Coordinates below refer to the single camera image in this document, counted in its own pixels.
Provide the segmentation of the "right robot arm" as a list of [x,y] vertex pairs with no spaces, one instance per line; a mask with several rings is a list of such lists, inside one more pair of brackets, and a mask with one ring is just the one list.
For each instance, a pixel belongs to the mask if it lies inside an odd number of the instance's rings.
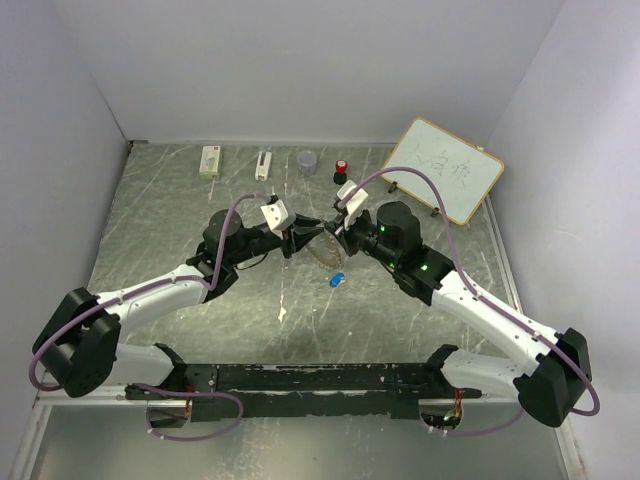
[[518,401],[538,422],[557,428],[591,384],[586,338],[559,333],[517,312],[466,276],[447,256],[424,244],[419,219],[401,201],[363,211],[353,223],[344,213],[326,230],[345,253],[378,261],[408,296],[464,321],[497,346],[504,358],[454,349],[424,374],[426,390],[443,398],[475,389]]

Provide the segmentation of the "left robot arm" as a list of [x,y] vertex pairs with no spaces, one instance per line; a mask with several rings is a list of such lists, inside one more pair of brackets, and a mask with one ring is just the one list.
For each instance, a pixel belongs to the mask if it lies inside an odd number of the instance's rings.
[[320,220],[281,204],[262,213],[263,223],[247,227],[236,212],[216,212],[195,255],[152,280],[100,294],[84,287],[67,293],[32,347],[33,365],[42,365],[53,380],[32,377],[32,384],[78,398],[103,384],[143,380],[162,398],[181,395],[187,375],[169,348],[132,347],[121,339],[162,316],[220,297],[238,280],[239,264],[272,251],[290,258],[322,231]]

